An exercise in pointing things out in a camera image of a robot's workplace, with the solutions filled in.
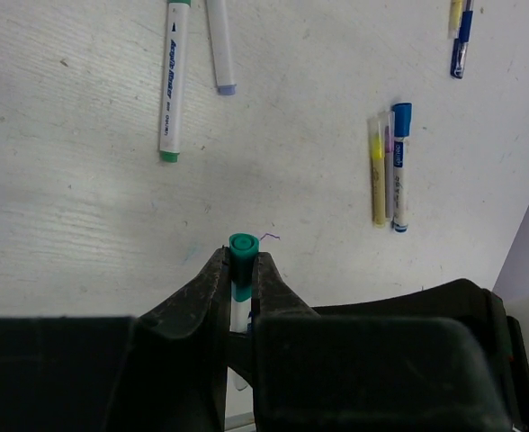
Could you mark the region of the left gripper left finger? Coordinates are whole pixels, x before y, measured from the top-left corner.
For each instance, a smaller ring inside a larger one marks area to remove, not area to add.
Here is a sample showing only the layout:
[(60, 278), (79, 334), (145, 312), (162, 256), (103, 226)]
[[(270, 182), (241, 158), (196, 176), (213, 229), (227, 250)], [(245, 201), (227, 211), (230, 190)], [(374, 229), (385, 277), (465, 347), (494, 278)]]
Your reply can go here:
[(137, 431), (221, 431), (227, 392), (229, 250), (142, 315), (130, 352), (129, 421)]

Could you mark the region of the blue cap white marker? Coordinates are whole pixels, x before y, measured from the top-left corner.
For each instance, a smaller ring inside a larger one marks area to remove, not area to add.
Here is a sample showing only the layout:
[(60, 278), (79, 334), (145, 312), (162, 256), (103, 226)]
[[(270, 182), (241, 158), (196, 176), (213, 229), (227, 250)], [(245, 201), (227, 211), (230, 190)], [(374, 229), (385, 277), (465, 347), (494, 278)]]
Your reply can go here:
[(393, 229), (398, 233), (408, 230), (408, 137), (412, 120), (412, 103), (392, 106), (393, 126)]

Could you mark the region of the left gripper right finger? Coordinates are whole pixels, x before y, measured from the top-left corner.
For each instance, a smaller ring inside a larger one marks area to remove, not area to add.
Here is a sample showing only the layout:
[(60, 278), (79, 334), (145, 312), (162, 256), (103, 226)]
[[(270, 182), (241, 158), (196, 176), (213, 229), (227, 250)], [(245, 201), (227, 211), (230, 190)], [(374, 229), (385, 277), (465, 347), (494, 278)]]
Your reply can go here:
[(282, 279), (269, 253), (253, 267), (252, 386), (258, 431), (301, 431), (314, 399), (306, 326), (319, 315)]

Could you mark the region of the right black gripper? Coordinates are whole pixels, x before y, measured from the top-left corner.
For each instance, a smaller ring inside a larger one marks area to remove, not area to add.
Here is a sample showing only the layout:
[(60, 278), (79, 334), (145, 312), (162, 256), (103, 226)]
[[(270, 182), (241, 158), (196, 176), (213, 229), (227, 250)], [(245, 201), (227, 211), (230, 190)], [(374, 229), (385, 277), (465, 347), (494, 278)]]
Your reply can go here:
[(513, 429), (529, 431), (529, 364), (522, 330), (492, 291), (458, 279), (400, 297), (317, 306), (314, 311), (327, 316), (440, 317), (461, 322), (484, 350)]

